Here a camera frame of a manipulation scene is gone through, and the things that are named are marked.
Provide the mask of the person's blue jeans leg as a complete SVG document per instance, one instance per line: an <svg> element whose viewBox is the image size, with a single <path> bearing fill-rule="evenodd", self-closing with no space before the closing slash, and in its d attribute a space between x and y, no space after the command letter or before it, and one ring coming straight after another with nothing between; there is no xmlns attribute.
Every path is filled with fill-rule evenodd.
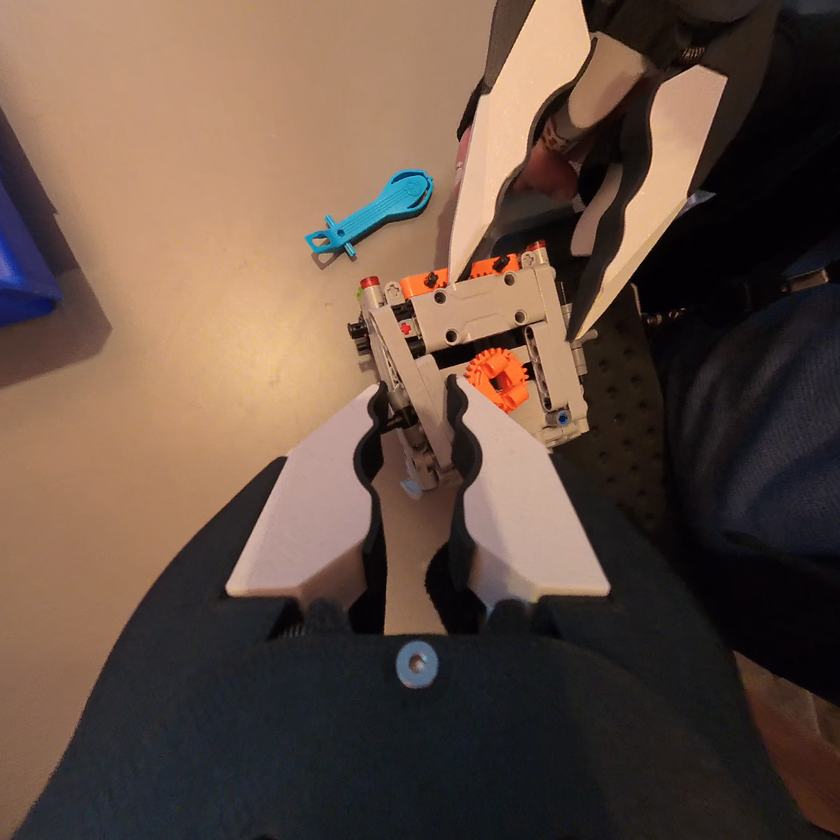
<svg viewBox="0 0 840 840"><path fill-rule="evenodd" d="M661 330L670 473L689 546L838 570L839 288L798 290L740 322Z"/></svg>

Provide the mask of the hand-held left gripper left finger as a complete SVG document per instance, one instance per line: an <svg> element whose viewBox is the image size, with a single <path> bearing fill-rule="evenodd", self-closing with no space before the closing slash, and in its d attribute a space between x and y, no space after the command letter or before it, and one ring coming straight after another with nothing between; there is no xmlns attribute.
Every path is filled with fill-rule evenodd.
<svg viewBox="0 0 840 840"><path fill-rule="evenodd" d="M306 610L338 603L352 628L381 634L387 566L380 499L384 384L371 385L287 455L225 586L285 596Z"/></svg>

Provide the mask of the blue plastic bin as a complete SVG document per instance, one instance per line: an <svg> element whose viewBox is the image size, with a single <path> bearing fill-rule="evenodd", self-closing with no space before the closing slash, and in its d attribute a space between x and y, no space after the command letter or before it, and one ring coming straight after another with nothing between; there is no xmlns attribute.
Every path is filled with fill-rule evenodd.
<svg viewBox="0 0 840 840"><path fill-rule="evenodd" d="M62 300L49 261L55 227L55 209L25 155L2 143L2 327L50 314Z"/></svg>

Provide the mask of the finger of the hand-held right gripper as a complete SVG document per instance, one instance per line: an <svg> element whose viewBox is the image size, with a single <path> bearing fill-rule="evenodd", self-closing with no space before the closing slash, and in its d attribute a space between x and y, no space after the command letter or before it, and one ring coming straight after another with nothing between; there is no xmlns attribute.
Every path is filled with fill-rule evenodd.
<svg viewBox="0 0 840 840"><path fill-rule="evenodd" d="M627 111L620 157L578 221L573 256L588 256L568 340L588 331L686 204L725 76L693 66L667 77Z"/></svg>
<svg viewBox="0 0 840 840"><path fill-rule="evenodd" d="M480 250L526 163L540 114L579 76L590 51L582 2L496 3L451 229L451 280Z"/></svg>

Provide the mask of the grey and orange brick assembly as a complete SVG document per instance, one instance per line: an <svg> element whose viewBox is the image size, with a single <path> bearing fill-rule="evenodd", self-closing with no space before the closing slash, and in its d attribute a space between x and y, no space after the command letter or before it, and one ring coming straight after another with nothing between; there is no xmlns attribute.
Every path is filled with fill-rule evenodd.
<svg viewBox="0 0 840 840"><path fill-rule="evenodd" d="M380 282L357 291L348 324L357 353L369 357L387 387L386 428L406 459L412 498L458 481L446 384L462 375L548 450L589 431L583 344L567 340L572 306L542 240L521 253L473 264L465 280L447 269Z"/></svg>

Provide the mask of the person's right hand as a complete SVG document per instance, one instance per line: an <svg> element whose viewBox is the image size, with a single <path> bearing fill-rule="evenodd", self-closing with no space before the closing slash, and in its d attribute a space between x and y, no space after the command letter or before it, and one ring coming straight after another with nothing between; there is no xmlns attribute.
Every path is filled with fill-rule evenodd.
<svg viewBox="0 0 840 840"><path fill-rule="evenodd" d="M518 193L545 194L560 203L572 202L578 193L583 161L594 139L591 134L575 143L566 143L555 129L554 117L548 118L512 189Z"/></svg>

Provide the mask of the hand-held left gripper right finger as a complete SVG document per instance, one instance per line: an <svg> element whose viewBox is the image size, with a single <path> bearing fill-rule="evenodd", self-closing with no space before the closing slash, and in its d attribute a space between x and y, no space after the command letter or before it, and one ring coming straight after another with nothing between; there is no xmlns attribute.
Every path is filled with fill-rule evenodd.
<svg viewBox="0 0 840 840"><path fill-rule="evenodd" d="M611 584L548 450L462 375L446 383L461 478L427 593L447 634L477 634L507 603L606 597Z"/></svg>

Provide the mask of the person's dark jacket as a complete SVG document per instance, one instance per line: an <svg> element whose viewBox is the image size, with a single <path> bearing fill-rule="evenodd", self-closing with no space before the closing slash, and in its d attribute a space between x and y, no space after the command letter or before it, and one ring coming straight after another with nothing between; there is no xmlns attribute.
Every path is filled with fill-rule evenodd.
<svg viewBox="0 0 840 840"><path fill-rule="evenodd" d="M752 109L700 189L633 276L646 312L779 276L838 233L838 2L786 2Z"/></svg>

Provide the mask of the black perforated chair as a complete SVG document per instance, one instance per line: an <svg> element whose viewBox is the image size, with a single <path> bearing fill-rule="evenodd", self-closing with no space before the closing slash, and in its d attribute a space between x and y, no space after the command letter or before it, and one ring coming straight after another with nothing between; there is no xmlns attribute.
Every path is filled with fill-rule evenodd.
<svg viewBox="0 0 840 840"><path fill-rule="evenodd" d="M587 433L559 448L656 547L675 538L665 465L664 408L635 289L626 286L584 341Z"/></svg>

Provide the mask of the teal plastic brick tool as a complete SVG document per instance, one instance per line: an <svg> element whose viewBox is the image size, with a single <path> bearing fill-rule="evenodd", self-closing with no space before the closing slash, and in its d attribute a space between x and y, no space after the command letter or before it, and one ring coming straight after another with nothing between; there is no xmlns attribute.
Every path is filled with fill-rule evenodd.
<svg viewBox="0 0 840 840"><path fill-rule="evenodd" d="M423 170L402 170L395 173L382 188L378 197L336 222L324 217L327 225L305 236L315 255L345 252L356 257L354 244L385 224L401 222L420 215L434 191L434 179Z"/></svg>

